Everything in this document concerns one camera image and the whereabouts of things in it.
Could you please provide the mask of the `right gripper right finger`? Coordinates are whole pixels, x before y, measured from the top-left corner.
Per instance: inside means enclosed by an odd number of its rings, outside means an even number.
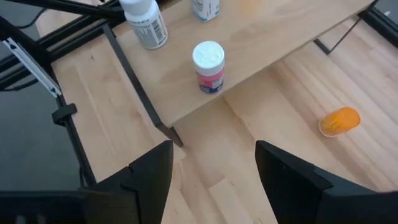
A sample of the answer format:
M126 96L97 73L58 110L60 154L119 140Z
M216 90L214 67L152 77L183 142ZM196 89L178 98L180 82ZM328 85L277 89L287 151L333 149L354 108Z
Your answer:
M376 192L258 140L255 160L278 224L344 224L365 218Z

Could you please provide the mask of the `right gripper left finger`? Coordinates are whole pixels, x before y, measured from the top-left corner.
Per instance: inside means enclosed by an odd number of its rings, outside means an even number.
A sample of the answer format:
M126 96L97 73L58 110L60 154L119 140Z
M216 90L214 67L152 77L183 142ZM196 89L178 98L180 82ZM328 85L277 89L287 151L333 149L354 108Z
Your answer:
M89 190L86 224L160 224L169 194L174 145L160 143Z

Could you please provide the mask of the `small amber pill bottle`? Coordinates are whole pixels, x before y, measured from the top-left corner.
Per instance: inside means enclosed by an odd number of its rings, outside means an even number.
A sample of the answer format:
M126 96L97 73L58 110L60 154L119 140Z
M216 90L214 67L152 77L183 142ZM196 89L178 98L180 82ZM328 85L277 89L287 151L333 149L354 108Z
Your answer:
M359 113L350 107L340 108L318 121L318 130L326 137L333 138L357 127L361 122Z

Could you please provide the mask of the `pink medicine bottle white cap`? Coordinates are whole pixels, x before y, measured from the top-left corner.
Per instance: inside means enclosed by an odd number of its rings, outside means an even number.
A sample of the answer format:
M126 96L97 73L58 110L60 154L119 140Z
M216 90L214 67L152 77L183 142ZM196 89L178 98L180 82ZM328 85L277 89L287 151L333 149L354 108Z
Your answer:
M222 89L224 82L224 50L215 41L199 43L192 51L192 60L200 89L209 94Z

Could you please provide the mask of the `white bottle barcode label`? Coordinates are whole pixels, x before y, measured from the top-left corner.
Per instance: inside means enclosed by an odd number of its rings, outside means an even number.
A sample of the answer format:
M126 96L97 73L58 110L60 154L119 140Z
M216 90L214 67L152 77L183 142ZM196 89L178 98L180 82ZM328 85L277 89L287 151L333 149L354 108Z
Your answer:
M126 21L145 49L158 49L168 38L156 0L119 0Z

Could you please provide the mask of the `white bottle blue-striped label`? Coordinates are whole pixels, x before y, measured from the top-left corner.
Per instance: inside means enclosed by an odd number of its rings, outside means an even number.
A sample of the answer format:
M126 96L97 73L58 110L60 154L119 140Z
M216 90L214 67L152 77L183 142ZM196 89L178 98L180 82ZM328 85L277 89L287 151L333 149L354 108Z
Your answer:
M220 0L190 0L194 15L201 22L208 22L220 14Z

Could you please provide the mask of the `wooden tray board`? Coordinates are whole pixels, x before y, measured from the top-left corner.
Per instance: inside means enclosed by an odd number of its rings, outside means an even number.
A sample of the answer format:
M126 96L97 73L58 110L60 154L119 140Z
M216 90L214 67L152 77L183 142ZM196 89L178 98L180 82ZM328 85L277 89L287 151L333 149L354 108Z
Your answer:
M227 91L302 48L370 6L374 0L221 0L218 17L202 23L190 0L162 16L169 37L146 50L127 24L104 33L154 126L181 146L174 124L212 101L198 87L192 61L196 44L218 42L225 52Z

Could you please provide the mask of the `silver aluminium bar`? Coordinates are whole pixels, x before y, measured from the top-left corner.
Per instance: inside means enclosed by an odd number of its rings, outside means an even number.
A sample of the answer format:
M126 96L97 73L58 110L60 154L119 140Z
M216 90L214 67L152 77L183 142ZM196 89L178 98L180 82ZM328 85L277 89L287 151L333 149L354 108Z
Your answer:
M21 44L14 41L11 37L2 42L54 98L62 95L60 87Z

